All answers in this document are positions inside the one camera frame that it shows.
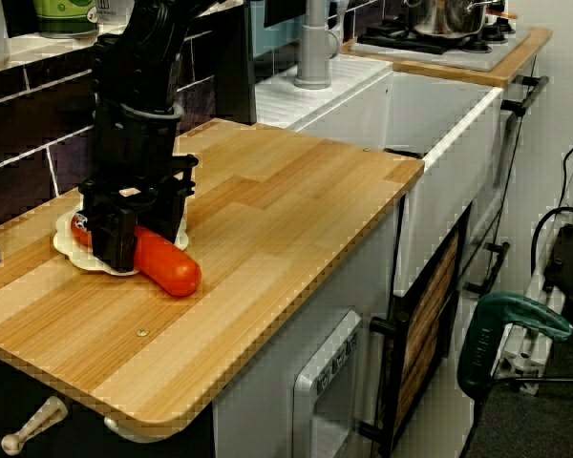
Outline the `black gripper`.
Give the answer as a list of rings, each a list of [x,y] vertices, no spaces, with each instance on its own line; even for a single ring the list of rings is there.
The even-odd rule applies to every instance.
[[[133,271],[138,225],[176,240],[186,198],[194,193],[191,155],[173,156],[183,108],[145,112],[100,98],[93,128],[92,175],[79,193],[74,221],[91,234],[93,255],[116,271]]]

